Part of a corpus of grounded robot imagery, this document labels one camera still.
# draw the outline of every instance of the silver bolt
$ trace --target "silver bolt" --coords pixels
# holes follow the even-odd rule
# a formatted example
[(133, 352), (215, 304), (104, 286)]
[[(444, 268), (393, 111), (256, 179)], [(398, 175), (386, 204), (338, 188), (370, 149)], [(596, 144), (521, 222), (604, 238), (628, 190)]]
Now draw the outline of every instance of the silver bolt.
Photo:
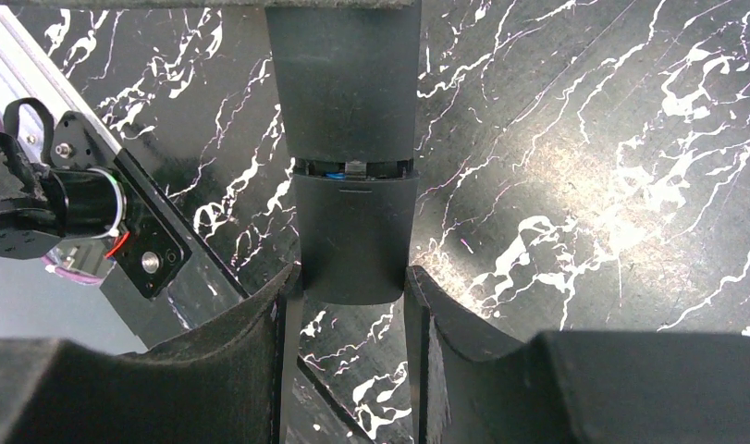
[(141, 265), (143, 265), (143, 270), (146, 273), (153, 275), (160, 266), (159, 256), (152, 252), (146, 252), (141, 257)]
[(72, 146), (69, 143), (59, 143), (55, 148), (55, 153), (63, 159), (72, 157)]

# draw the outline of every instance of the red wire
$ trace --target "red wire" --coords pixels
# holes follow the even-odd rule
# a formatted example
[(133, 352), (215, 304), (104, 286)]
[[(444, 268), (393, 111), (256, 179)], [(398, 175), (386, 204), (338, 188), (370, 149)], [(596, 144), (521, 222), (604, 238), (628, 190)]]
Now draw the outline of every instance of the red wire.
[(129, 237), (129, 231), (124, 233), (124, 235), (121, 236), (121, 239), (117, 240), (116, 245), (114, 245), (113, 248), (111, 248), (110, 251), (105, 254), (105, 259), (110, 259), (110, 256), (116, 254), (118, 249), (120, 249), (121, 246), (124, 245), (124, 242), (127, 241), (128, 237)]

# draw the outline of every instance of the black marble floor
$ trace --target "black marble floor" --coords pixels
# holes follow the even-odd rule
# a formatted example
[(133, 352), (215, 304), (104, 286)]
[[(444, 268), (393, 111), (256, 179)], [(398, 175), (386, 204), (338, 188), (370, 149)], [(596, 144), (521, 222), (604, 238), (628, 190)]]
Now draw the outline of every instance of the black marble floor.
[[(241, 285), (297, 259), (262, 10), (15, 11)], [(517, 339), (750, 336), (750, 0), (424, 1), (412, 262)], [(410, 434), (400, 305), (310, 305), (302, 355)]]

